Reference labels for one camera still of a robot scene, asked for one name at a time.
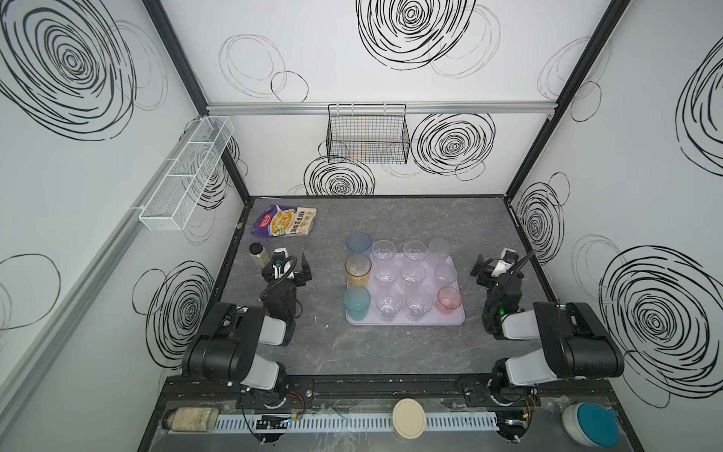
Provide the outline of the yellow transparent cup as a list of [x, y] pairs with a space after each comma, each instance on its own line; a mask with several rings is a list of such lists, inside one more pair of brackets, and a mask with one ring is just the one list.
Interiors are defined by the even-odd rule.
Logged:
[[345, 271], [349, 287], [367, 287], [371, 275], [372, 262], [368, 255], [363, 253], [350, 254], [346, 258]]

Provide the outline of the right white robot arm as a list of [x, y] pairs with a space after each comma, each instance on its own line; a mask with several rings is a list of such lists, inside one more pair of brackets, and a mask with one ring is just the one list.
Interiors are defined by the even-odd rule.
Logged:
[[487, 333], [498, 340], [540, 341], [538, 350], [495, 363], [490, 392], [502, 397], [563, 380], [620, 377], [623, 353], [589, 305], [542, 301], [521, 309], [523, 268], [535, 255], [510, 249], [497, 259], [480, 255], [470, 272], [486, 288], [482, 322]]

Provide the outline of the teal frosted cup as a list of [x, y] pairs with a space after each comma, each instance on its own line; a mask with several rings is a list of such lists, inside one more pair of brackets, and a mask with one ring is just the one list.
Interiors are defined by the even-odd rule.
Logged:
[[344, 293], [344, 306], [348, 317], [361, 322], [368, 315], [371, 294], [365, 286], [352, 286]]

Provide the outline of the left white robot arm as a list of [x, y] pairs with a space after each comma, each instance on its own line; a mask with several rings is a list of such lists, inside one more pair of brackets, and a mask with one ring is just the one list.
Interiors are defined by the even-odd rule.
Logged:
[[239, 383], [244, 387], [284, 397], [287, 373], [282, 363], [260, 356], [260, 345], [286, 347], [295, 333], [303, 307], [297, 290], [313, 279], [304, 254], [275, 250], [262, 270], [267, 287], [258, 305], [219, 302], [206, 315], [191, 339], [182, 361], [182, 373], [197, 380]]

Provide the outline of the clear faceted glass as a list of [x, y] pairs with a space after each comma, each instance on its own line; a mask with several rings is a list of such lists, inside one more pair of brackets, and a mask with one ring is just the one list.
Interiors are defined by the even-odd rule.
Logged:
[[371, 257], [374, 262], [391, 262], [397, 256], [397, 247], [390, 240], [375, 241], [371, 249]]
[[381, 287], [392, 287], [399, 278], [399, 268], [392, 261], [375, 262], [372, 271], [376, 283]]
[[433, 304], [434, 299], [427, 290], [410, 290], [405, 295], [406, 316], [410, 321], [418, 322], [427, 315]]

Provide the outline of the pink transparent cup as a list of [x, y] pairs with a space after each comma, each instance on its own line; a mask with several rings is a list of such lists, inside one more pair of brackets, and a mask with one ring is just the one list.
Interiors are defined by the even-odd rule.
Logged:
[[451, 315], [462, 305], [461, 292], [453, 286], [444, 286], [437, 293], [436, 309], [443, 315]]

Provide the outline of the frosted clear cup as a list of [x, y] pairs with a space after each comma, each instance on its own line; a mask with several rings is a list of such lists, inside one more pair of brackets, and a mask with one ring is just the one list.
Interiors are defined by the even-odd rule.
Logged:
[[453, 286], [457, 282], [458, 272], [453, 265], [442, 263], [435, 267], [434, 282], [438, 287]]
[[450, 256], [452, 247], [448, 241], [442, 238], [433, 238], [427, 245], [427, 264], [436, 269], [438, 265], [444, 264]]

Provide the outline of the blue frosted cup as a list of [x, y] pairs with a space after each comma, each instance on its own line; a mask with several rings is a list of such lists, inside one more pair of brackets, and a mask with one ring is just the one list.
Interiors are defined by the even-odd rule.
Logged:
[[373, 246], [371, 236], [365, 232], [354, 232], [346, 239], [346, 249], [349, 254], [369, 255]]

